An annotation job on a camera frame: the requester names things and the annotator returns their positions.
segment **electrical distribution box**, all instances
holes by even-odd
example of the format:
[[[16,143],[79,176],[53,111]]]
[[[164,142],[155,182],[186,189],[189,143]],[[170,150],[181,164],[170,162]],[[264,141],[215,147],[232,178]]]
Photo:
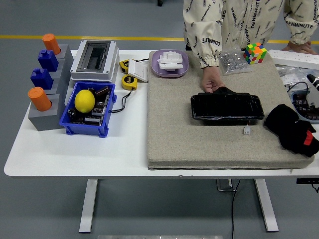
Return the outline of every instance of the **electrical distribution box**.
[[[115,41],[83,40],[70,70],[71,79],[115,82],[119,59]]]

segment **black glove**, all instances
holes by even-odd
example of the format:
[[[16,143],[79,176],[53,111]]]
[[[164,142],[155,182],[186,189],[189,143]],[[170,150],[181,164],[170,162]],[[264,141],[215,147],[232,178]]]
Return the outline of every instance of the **black glove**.
[[[283,148],[294,153],[313,156],[319,151],[319,141],[310,122],[300,120],[298,114],[286,105],[278,105],[267,116],[264,126],[279,137]]]

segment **gray felt mat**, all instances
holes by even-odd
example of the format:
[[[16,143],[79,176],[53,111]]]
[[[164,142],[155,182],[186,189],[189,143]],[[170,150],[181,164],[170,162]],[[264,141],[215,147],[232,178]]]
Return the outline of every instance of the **gray felt mat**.
[[[303,168],[313,162],[281,147],[276,135],[263,127],[209,126],[191,116],[190,97],[202,92],[199,60],[187,52],[189,69],[180,78],[157,76],[149,65],[148,160],[149,169],[283,169]],[[265,116],[277,105],[293,108],[269,54],[251,65],[253,72],[222,77],[235,92],[257,95]]]

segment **wire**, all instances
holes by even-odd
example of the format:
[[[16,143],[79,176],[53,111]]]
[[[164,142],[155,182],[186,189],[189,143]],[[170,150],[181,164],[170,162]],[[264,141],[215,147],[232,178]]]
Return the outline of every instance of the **wire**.
[[[139,61],[148,61],[149,60],[149,58],[147,58],[147,59],[142,59],[142,60],[138,60],[137,62],[139,62]]]
[[[294,86],[296,86],[297,84],[300,84],[300,83],[305,83],[306,84],[306,86],[307,86],[307,91],[306,92],[308,94],[309,87],[308,87],[308,84],[306,82],[304,82],[304,81],[300,81],[300,82],[297,82],[297,83],[293,84],[291,87],[289,87],[287,92],[289,92]]]
[[[233,201],[231,203],[231,223],[232,223],[232,232],[231,232],[231,238],[234,239],[234,200],[235,200],[235,195],[236,195],[236,192],[237,192],[237,188],[240,184],[240,180],[238,181],[238,184],[235,188],[235,193],[234,193],[234,196],[233,196]]]
[[[316,191],[317,193],[319,193],[319,187],[318,187],[318,188],[315,188],[313,183],[311,184],[311,186],[315,189],[315,191]]]
[[[124,110],[124,108],[125,108],[125,103],[126,103],[126,99],[130,96],[130,94],[132,93],[132,91],[133,91],[134,89],[135,89],[135,88],[132,87],[131,91],[130,91],[127,95],[123,96],[123,98],[122,98],[122,108],[121,108],[121,109],[117,109],[117,110],[113,110],[112,113],[118,113],[118,112],[121,112],[122,110]]]
[[[294,102],[293,102],[293,105],[294,105],[294,106],[299,106],[299,107],[302,107],[302,108],[307,108],[308,110],[310,110],[310,111],[314,112],[315,114],[319,115],[319,112],[318,112],[318,111],[315,111],[315,110],[314,110],[313,108],[311,108],[310,106],[303,106],[303,105],[299,105],[299,104],[294,103]]]

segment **yellow lemon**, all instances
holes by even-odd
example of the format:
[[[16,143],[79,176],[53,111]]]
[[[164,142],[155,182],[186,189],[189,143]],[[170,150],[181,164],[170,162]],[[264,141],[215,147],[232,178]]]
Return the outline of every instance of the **yellow lemon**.
[[[89,90],[81,90],[75,97],[74,105],[79,112],[88,113],[95,105],[94,95]]]

